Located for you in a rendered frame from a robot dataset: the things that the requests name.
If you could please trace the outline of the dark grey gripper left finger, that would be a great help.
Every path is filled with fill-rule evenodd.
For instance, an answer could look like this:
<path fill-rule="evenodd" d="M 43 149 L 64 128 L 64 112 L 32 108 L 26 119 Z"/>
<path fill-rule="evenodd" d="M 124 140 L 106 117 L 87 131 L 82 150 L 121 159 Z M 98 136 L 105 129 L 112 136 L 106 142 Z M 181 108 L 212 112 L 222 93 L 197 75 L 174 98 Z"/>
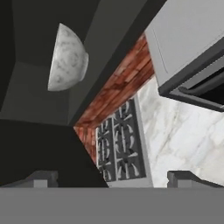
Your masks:
<path fill-rule="evenodd" d="M 4 185 L 4 188 L 19 187 L 19 188 L 48 188 L 58 187 L 58 172 L 57 171 L 35 171 L 25 179 Z"/>

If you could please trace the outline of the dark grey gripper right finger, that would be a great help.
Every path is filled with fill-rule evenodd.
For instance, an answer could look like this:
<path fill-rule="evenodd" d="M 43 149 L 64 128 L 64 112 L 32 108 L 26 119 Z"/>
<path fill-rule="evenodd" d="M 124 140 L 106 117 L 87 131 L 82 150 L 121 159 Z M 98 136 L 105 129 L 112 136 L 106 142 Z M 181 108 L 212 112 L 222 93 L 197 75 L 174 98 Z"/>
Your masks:
<path fill-rule="evenodd" d="M 168 171 L 168 188 L 222 188 L 222 185 L 201 179 L 191 171 Z"/>

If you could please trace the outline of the dark grey cabinet door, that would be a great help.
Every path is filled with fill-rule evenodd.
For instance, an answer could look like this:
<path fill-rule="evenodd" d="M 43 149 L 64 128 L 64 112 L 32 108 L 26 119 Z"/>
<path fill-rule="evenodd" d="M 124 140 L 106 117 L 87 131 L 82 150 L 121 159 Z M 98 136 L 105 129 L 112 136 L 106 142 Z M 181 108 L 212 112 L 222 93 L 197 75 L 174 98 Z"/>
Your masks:
<path fill-rule="evenodd" d="M 0 120 L 0 186 L 35 171 L 56 171 L 60 187 L 107 185 L 73 128 Z"/>

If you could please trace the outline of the dark grey open cabinet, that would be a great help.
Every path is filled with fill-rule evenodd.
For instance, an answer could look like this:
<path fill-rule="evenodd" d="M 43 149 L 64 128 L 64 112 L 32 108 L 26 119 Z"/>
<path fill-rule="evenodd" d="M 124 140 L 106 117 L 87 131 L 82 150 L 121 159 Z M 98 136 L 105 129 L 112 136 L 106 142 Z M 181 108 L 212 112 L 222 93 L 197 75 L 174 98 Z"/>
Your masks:
<path fill-rule="evenodd" d="M 0 0 L 0 119 L 74 125 L 166 0 Z M 85 79 L 50 93 L 60 24 L 89 55 Z"/>

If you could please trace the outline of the grey hob with black grates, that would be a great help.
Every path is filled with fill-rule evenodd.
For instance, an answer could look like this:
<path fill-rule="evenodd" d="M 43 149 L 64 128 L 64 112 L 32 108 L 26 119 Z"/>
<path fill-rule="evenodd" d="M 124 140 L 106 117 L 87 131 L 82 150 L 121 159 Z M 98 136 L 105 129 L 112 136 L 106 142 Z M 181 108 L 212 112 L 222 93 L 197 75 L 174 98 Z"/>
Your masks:
<path fill-rule="evenodd" d="M 96 166 L 109 187 L 153 187 L 135 97 L 101 122 L 95 134 Z"/>

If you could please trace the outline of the white marble bowl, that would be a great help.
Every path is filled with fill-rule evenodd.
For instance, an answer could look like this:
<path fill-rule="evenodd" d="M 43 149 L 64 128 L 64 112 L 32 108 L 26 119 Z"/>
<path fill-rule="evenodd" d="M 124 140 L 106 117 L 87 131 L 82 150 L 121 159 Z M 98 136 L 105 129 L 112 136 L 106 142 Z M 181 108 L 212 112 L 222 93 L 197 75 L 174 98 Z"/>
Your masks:
<path fill-rule="evenodd" d="M 80 38 L 69 27 L 59 24 L 47 90 L 64 91 L 83 81 L 88 62 L 89 55 Z"/>

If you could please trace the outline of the grey range hood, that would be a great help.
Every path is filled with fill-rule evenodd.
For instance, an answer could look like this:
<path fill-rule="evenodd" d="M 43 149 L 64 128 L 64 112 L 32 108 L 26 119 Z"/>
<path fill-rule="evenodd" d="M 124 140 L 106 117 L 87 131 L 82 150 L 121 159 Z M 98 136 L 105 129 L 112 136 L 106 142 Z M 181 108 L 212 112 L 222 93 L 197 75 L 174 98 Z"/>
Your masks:
<path fill-rule="evenodd" d="M 166 0 L 145 34 L 161 96 L 224 112 L 224 0 Z"/>

